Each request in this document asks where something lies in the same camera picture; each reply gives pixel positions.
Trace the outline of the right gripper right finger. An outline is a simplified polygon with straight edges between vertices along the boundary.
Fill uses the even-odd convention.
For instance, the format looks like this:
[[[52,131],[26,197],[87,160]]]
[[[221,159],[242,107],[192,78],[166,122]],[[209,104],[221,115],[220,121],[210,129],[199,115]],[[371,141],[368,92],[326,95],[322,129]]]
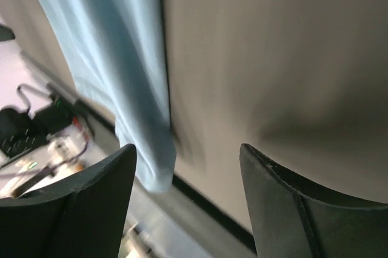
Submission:
[[[258,257],[387,257],[387,204],[324,187],[249,144],[239,162]]]

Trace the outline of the aluminium frame rail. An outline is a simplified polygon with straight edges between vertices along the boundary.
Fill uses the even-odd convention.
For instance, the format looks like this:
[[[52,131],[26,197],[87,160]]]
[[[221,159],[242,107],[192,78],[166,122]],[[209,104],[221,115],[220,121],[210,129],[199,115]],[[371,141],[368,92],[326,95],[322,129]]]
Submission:
[[[103,152],[119,149],[109,119],[26,52],[20,55],[36,80],[86,115]],[[151,257],[256,257],[252,235],[178,176],[163,194],[150,194],[139,182],[133,184],[127,229]]]

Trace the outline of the light blue t shirt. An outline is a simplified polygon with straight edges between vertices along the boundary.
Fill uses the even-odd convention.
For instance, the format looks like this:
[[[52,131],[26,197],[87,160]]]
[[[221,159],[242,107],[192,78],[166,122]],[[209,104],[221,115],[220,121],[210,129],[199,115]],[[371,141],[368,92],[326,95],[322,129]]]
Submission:
[[[38,1],[78,93],[114,115],[121,145],[136,146],[136,177],[143,187],[167,191],[176,150],[161,0]]]

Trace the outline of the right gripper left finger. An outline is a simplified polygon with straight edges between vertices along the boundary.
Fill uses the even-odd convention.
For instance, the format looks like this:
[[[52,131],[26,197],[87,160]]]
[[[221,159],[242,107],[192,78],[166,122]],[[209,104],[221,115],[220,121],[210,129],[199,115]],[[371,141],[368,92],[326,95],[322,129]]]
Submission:
[[[117,257],[136,169],[128,144],[24,196],[1,199],[1,257]]]

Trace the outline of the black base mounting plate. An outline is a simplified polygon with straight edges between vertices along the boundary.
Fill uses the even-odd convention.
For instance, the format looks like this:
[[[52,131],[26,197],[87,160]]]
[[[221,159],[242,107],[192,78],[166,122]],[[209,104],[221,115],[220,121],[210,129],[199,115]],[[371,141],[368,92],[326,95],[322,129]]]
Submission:
[[[77,107],[76,103],[72,104],[62,96],[53,97],[49,105],[35,112],[32,120],[45,134],[54,135],[71,125],[75,125],[76,128],[90,130],[92,136],[94,135],[85,112]]]

